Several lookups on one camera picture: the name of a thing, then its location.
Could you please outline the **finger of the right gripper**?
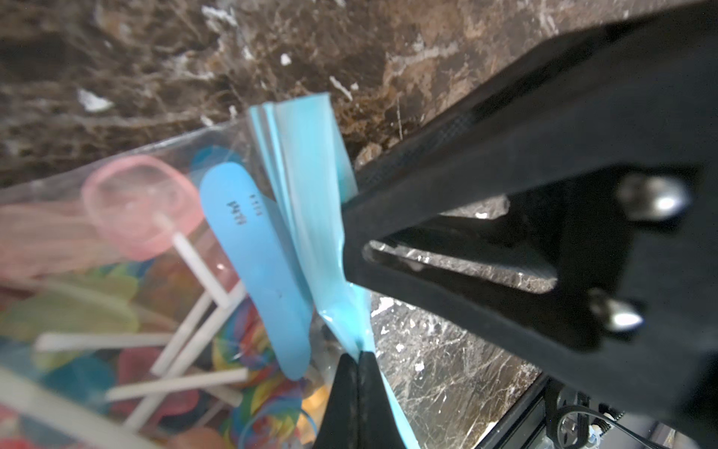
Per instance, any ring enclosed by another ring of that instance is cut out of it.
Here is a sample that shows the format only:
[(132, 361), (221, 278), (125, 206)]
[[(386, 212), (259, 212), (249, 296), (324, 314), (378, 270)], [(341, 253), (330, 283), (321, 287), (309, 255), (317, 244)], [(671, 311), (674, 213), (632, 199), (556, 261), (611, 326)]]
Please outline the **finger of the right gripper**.
[(689, 224), (717, 221), (717, 5), (651, 24), (508, 104), (415, 171), (355, 198), (350, 236), (386, 236), (443, 211), (610, 166), (692, 166)]
[(346, 244), (347, 278), (445, 318), (521, 355), (525, 349), (556, 357), (591, 354), (601, 335), (587, 308), (553, 290), (535, 293), (448, 271), (369, 245)]

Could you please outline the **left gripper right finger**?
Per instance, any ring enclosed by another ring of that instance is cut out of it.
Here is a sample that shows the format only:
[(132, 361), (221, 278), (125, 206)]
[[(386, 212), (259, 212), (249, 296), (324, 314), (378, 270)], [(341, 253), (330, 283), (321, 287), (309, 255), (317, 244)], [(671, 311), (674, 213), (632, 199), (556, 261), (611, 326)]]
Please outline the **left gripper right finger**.
[(358, 363), (358, 447), (404, 449), (374, 353), (362, 352)]

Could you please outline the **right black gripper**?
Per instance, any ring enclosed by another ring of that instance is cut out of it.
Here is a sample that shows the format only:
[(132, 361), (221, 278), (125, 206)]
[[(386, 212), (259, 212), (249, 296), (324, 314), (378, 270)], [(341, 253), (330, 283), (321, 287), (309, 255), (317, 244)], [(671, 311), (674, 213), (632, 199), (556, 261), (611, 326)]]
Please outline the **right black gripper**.
[(558, 283), (564, 382), (717, 440), (717, 185), (692, 168), (577, 180)]

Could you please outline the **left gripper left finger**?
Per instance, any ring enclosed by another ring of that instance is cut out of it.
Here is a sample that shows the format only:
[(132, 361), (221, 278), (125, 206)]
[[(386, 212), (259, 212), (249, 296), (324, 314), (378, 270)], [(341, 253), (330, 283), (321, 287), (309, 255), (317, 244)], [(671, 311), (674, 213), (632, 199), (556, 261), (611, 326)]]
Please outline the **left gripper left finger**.
[(359, 447), (358, 374), (357, 362), (350, 355), (342, 355), (314, 449)]

